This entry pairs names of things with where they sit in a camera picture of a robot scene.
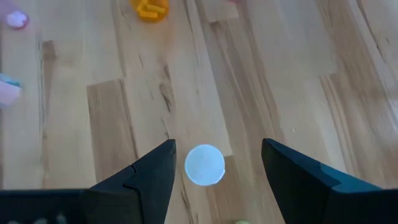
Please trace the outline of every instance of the orange toy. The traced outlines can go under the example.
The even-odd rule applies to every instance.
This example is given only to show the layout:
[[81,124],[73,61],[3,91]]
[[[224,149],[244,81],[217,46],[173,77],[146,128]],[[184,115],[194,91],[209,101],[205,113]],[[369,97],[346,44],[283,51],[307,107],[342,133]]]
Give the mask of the orange toy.
[[159,22],[169,13],[169,0],[130,0],[130,3],[145,22]]

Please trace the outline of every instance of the wood grain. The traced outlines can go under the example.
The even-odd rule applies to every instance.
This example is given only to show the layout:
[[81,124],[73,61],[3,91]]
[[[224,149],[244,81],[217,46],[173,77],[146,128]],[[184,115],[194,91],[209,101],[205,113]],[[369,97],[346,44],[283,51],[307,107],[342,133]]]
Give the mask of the wood grain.
[[96,180],[102,181],[137,160],[122,80],[87,87]]
[[209,198],[211,223],[232,223],[246,219],[246,206],[239,182],[234,156],[225,157],[225,175],[206,189]]
[[[260,157],[274,138],[398,187],[398,4],[389,0],[170,0],[157,24],[124,0],[16,0],[2,72],[5,189],[89,187],[177,140],[166,223],[283,223]],[[226,158],[208,188],[183,171],[197,144]]]

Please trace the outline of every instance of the white ball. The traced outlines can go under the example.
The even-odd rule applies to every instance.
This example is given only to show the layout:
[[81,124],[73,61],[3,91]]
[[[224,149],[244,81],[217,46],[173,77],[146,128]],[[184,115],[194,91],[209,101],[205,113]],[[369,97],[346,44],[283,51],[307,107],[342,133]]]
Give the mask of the white ball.
[[225,174],[224,157],[214,146],[199,145],[188,153],[185,159],[185,172],[194,184],[201,186],[216,184]]
[[14,11],[6,16],[7,25],[13,28],[24,27],[27,23],[28,17],[21,11]]

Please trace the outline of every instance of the light blue object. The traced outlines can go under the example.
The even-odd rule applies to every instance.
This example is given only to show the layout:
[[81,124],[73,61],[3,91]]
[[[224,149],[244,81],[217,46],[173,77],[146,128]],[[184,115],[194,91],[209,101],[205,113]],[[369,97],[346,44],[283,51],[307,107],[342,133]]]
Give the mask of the light blue object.
[[214,146],[199,145],[188,153],[185,159],[185,172],[194,184],[200,186],[216,184],[225,174],[224,156]]
[[12,79],[11,77],[0,73],[0,81],[8,83],[10,85],[14,85],[14,86],[18,86],[19,88],[21,87],[21,84],[19,83],[19,81]]

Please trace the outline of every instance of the purple object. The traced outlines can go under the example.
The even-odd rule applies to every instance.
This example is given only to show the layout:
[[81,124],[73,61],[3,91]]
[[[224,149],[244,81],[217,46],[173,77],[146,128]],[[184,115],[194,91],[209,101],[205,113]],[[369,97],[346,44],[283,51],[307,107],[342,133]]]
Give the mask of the purple object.
[[0,17],[11,29],[23,29],[29,23],[29,16],[11,0],[0,0]]

